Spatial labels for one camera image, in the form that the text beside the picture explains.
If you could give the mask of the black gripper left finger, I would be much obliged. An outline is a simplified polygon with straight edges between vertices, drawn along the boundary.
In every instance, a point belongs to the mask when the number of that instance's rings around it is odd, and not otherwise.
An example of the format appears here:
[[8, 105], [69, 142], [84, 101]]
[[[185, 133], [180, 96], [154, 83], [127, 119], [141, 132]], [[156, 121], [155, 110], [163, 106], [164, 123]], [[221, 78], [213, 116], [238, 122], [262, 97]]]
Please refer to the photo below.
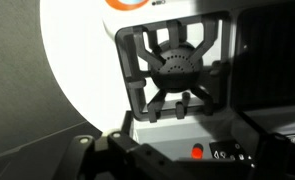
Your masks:
[[75, 136], [52, 180], [196, 180], [196, 177], [148, 144], [139, 145], [116, 131], [96, 140]]

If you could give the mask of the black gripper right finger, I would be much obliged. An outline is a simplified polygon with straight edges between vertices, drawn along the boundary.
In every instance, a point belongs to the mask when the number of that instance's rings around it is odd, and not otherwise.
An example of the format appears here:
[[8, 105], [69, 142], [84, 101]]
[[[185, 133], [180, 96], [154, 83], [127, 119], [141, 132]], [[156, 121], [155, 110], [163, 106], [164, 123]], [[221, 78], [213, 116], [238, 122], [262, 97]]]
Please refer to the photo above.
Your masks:
[[295, 144], [279, 133], [263, 136], [247, 180], [295, 180]]

